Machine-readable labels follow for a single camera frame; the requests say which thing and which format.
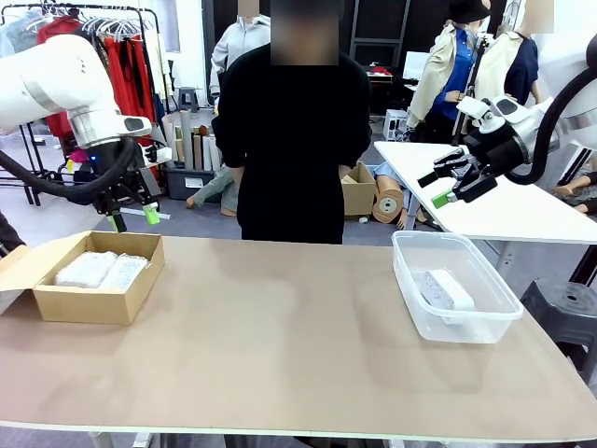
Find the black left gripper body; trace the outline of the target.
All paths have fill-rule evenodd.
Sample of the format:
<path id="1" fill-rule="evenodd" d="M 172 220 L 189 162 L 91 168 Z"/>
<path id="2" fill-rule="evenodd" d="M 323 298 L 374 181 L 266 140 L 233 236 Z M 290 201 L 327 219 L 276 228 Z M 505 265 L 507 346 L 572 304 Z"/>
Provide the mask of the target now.
<path id="1" fill-rule="evenodd" d="M 94 199 L 97 210 L 116 210 L 121 201 L 142 199 L 140 191 L 143 188 L 137 174 L 141 161 L 142 151 L 135 139 L 120 139 L 91 148 L 91 167 L 97 177 L 107 174 L 113 167 L 121 170 L 117 180 Z"/>

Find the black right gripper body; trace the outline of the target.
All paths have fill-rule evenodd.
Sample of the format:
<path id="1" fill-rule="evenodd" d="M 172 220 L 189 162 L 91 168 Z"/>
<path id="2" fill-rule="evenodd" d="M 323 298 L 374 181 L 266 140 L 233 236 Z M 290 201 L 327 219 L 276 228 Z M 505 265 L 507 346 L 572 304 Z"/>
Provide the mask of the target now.
<path id="1" fill-rule="evenodd" d="M 471 156 L 469 174 L 505 175 L 525 163 L 525 155 L 517 134 L 510 125 L 503 125 L 491 133 L 477 129 L 465 138 Z"/>

